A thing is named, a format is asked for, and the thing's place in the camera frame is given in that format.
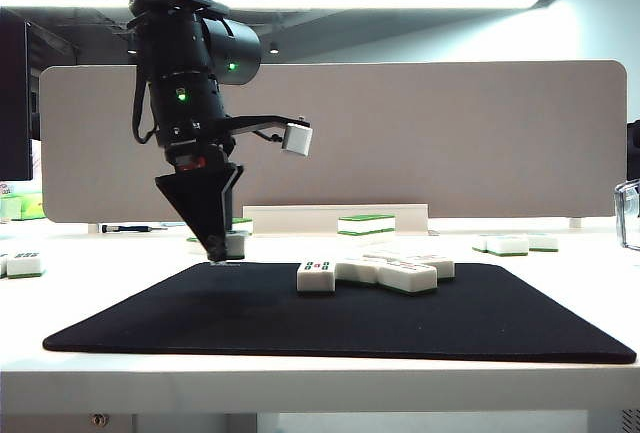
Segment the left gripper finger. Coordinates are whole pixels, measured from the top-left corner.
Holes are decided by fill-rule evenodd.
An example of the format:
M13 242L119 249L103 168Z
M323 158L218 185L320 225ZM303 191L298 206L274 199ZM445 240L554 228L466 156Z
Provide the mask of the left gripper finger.
M233 220L233 189L244 173L243 165L229 165L229 171L225 173L222 189L222 213L224 232L232 230Z
M199 168L155 178L155 184L204 247L209 259L226 259L230 213L226 193L233 167Z

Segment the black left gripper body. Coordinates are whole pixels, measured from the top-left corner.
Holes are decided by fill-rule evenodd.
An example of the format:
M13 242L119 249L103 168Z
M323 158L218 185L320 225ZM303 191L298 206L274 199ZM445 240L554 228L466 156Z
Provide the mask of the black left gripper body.
M174 168L174 177L209 173L236 178L238 165L229 161L229 155L235 146L232 135L237 125L236 120L160 124L157 143Z

